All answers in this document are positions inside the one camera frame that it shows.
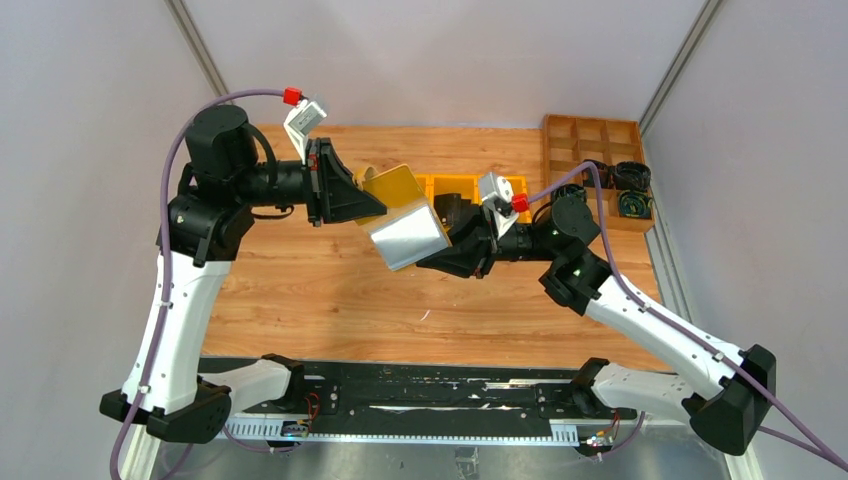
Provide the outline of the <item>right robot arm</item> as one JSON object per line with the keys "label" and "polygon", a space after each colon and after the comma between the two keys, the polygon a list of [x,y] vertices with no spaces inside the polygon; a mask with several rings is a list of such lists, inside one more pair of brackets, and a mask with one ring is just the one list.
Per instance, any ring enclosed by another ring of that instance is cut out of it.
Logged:
{"label": "right robot arm", "polygon": [[741,456],[776,392],[776,358],[755,344],[743,349],[656,303],[590,246],[602,234],[585,202],[563,197],[531,222],[503,234],[497,213],[473,204],[449,229],[450,246],[420,268],[482,278],[499,261],[547,261],[539,282],[557,305],[624,334],[671,367],[669,373],[625,368],[603,358],[581,367],[571,389],[587,413],[633,409],[688,424],[711,447]]}

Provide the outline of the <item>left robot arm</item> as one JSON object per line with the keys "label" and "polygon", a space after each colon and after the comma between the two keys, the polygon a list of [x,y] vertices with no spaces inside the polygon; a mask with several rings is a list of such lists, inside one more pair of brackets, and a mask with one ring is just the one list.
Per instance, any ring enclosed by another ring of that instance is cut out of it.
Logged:
{"label": "left robot arm", "polygon": [[232,415],[256,404],[291,410],[304,402],[304,367],[296,360],[267,354],[208,375],[198,367],[212,308],[255,208],[289,214],[302,205],[316,226],[386,213],[355,184],[328,139],[309,138],[324,117],[313,100],[289,112],[284,128],[298,154],[294,161],[278,160],[238,106],[210,106],[188,122],[180,143],[190,160],[177,194],[164,202],[157,287],[142,346],[124,385],[102,397],[104,415],[166,442],[204,444]]}

